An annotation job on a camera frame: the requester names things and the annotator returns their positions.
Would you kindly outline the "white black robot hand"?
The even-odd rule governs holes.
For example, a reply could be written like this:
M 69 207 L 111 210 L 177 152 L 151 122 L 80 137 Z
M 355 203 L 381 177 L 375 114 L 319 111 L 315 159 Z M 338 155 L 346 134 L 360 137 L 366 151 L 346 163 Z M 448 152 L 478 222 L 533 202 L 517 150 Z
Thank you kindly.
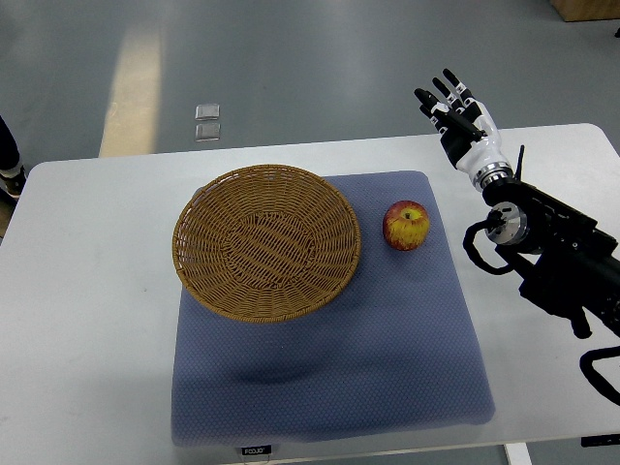
M 421 113 L 440 135 L 451 165 L 466 173 L 478 191 L 512 177 L 512 166 L 502 153 L 500 134 L 486 106 L 448 69 L 432 83 L 439 96 L 422 88 L 414 95 Z

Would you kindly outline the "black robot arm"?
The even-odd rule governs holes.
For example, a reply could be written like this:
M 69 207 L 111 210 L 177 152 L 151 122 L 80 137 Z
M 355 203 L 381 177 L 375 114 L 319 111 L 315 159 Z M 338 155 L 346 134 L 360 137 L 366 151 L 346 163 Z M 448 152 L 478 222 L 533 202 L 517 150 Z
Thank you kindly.
M 490 211 L 470 226 L 463 248 L 470 261 L 492 275 L 512 271 L 519 294 L 546 313 L 570 321 L 580 339 L 591 334 L 592 313 L 619 331 L 618 242 L 596 220 L 523 182 L 506 161 L 485 162 L 473 183 Z

